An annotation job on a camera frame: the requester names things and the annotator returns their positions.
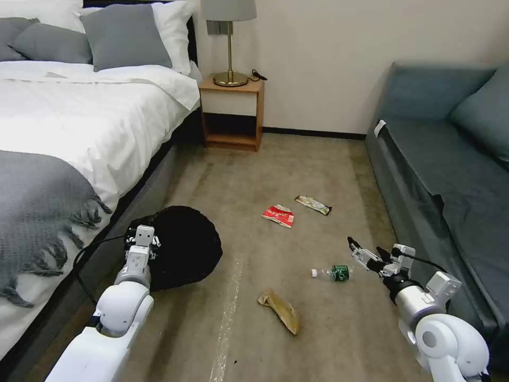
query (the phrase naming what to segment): sofa tag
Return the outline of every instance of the sofa tag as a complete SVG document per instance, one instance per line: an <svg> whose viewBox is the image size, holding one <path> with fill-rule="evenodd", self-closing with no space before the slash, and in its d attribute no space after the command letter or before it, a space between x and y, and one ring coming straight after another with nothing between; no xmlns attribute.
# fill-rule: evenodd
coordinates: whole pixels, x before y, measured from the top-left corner
<svg viewBox="0 0 509 382"><path fill-rule="evenodd" d="M385 121L383 119L380 119L378 122L378 125L375 127L375 130L373 133L375 134L375 137L378 138L378 135L380 134L380 130L386 125Z"/></svg>

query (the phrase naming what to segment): red snack wrapper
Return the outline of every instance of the red snack wrapper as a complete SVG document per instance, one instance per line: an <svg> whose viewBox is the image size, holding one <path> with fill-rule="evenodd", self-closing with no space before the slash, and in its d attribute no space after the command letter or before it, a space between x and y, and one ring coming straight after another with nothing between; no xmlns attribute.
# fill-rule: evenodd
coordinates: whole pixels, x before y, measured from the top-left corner
<svg viewBox="0 0 509 382"><path fill-rule="evenodd" d="M286 228L291 228L293 225L292 211L280 204L267 208L261 217L267 220L272 220Z"/></svg>

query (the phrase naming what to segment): white bedsheet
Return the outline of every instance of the white bedsheet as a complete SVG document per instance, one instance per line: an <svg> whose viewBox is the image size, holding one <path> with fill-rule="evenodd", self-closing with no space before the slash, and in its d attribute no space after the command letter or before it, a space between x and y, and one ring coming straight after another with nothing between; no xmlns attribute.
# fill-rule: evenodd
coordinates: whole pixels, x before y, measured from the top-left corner
<svg viewBox="0 0 509 382"><path fill-rule="evenodd" d="M0 150L51 155L75 167L115 210L140 179L151 157L197 107L200 80L161 66L94 73L92 65L0 63ZM105 216L101 228L109 222ZM85 244L96 231L75 228ZM59 277L21 275L18 292L33 303L20 308L0 299L0 358L16 343L68 274L77 248L65 240L69 260Z"/></svg>

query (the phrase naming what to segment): brass lamp base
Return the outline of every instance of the brass lamp base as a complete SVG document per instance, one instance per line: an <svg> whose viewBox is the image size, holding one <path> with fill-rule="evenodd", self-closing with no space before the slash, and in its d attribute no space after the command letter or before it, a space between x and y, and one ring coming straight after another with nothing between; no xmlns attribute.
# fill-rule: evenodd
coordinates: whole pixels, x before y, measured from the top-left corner
<svg viewBox="0 0 509 382"><path fill-rule="evenodd" d="M245 74L237 72L223 72L214 76L214 83L217 86L226 86L228 88L246 85L248 81L249 79Z"/></svg>

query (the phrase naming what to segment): gray pillow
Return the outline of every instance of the gray pillow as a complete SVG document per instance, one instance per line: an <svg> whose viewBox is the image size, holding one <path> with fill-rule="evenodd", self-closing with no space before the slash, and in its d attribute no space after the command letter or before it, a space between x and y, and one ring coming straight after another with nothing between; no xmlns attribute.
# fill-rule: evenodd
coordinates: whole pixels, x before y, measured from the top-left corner
<svg viewBox="0 0 509 382"><path fill-rule="evenodd" d="M459 104L450 119L509 168L509 66Z"/></svg>
<svg viewBox="0 0 509 382"><path fill-rule="evenodd" d="M26 60L21 54L10 47L14 39L37 19L6 18L0 19L0 61Z"/></svg>
<svg viewBox="0 0 509 382"><path fill-rule="evenodd" d="M171 59L155 26L150 4L114 4L80 17L92 49L94 70L162 65Z"/></svg>
<svg viewBox="0 0 509 382"><path fill-rule="evenodd" d="M36 61L92 62L89 41L84 33L48 24L31 25L11 46L23 56Z"/></svg>

